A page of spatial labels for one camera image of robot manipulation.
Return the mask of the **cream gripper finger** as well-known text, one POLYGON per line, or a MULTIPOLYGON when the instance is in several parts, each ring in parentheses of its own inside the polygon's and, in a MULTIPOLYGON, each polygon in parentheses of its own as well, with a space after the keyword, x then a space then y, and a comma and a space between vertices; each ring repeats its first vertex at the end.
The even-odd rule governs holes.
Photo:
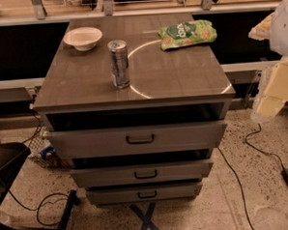
POLYGON ((267 15, 260 23, 252 27, 248 36, 256 41, 268 40, 271 34, 271 22, 274 13, 267 15))
POLYGON ((277 115, 288 101, 288 58, 262 71, 259 93, 255 96, 250 119, 265 123, 277 115))

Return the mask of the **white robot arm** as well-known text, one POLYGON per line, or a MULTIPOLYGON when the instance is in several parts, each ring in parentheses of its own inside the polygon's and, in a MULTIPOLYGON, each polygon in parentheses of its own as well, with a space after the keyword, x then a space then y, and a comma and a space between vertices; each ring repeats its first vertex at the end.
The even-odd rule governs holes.
POLYGON ((282 0, 248 36, 257 41, 268 39, 271 50, 281 56, 277 64, 262 70, 258 83, 250 119, 262 124, 277 115, 288 101, 288 0, 282 0))

